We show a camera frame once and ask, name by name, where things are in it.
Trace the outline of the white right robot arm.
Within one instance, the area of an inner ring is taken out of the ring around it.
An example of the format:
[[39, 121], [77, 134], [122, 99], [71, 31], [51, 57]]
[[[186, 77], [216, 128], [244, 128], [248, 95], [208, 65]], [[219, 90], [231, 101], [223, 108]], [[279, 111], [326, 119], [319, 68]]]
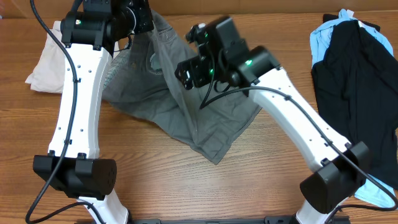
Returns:
[[292, 217], [267, 223], [348, 223], [343, 202], [365, 184], [370, 151], [350, 143], [307, 103], [280, 62], [263, 46], [249, 49], [228, 16], [194, 25], [185, 36], [198, 55], [178, 64], [175, 76], [186, 89], [227, 83], [225, 95], [243, 92], [267, 111], [296, 145], [311, 176], [300, 184], [305, 197]]

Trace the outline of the beige folded shorts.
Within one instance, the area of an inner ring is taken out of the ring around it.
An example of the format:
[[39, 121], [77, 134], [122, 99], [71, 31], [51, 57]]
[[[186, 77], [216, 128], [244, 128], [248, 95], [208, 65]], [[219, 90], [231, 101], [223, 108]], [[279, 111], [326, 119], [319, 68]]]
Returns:
[[38, 64], [25, 83], [30, 89], [44, 93], [62, 93], [65, 77], [65, 55], [47, 35]]

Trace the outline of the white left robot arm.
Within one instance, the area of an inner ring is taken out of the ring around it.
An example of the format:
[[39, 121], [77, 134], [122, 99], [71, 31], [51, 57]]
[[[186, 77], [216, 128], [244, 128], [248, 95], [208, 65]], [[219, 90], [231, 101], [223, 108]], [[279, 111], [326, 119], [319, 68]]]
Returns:
[[114, 189], [116, 162], [100, 158], [98, 121], [116, 42], [153, 28], [147, 0], [75, 1], [55, 41], [65, 55], [60, 111], [48, 152], [34, 157], [33, 170], [95, 223], [132, 223]]

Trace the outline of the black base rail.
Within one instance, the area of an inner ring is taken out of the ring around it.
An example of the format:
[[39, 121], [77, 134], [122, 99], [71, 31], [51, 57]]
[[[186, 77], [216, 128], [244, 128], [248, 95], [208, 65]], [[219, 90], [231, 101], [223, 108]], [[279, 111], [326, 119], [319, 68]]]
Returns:
[[219, 219], [219, 220], [174, 220], [159, 219], [129, 220], [131, 224], [299, 224], [293, 216], [265, 217], [262, 219]]

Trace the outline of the grey shorts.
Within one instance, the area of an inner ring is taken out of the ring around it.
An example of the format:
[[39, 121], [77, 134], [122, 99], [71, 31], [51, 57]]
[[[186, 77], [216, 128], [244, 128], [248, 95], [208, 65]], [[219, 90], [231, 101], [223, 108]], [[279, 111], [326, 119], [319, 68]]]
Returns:
[[185, 90], [177, 64], [196, 53], [157, 12], [154, 30], [136, 34], [129, 50], [112, 62], [103, 99], [117, 110], [154, 122], [172, 138], [218, 164], [261, 107], [235, 93], [201, 109], [207, 89]]

